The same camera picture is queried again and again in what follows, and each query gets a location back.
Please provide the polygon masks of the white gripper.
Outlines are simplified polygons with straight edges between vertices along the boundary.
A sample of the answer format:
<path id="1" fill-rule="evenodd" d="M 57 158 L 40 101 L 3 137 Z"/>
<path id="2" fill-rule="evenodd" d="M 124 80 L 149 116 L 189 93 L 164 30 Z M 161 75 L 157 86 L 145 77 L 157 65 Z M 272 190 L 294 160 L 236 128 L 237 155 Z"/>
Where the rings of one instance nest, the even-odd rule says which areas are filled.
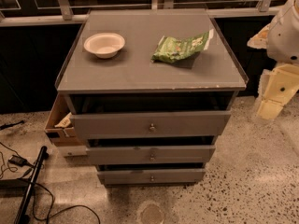
<path id="1" fill-rule="evenodd" d="M 247 46 L 253 49 L 267 49 L 270 25 L 265 25 L 251 37 Z M 275 119 L 299 90 L 299 66 L 278 63 L 273 70 L 263 70 L 258 93 L 262 98 L 257 115 L 262 119 Z"/>

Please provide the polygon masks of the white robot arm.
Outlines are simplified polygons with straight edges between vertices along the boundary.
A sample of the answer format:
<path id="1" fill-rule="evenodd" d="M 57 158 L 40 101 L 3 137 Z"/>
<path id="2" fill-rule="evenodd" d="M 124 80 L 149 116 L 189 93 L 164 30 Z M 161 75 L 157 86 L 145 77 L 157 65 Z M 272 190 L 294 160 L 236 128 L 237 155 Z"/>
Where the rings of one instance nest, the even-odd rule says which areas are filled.
<path id="1" fill-rule="evenodd" d="M 299 0 L 287 0 L 247 46 L 266 49 L 267 56 L 277 62 L 260 79 L 261 102 L 257 109 L 259 118 L 275 119 L 299 91 Z"/>

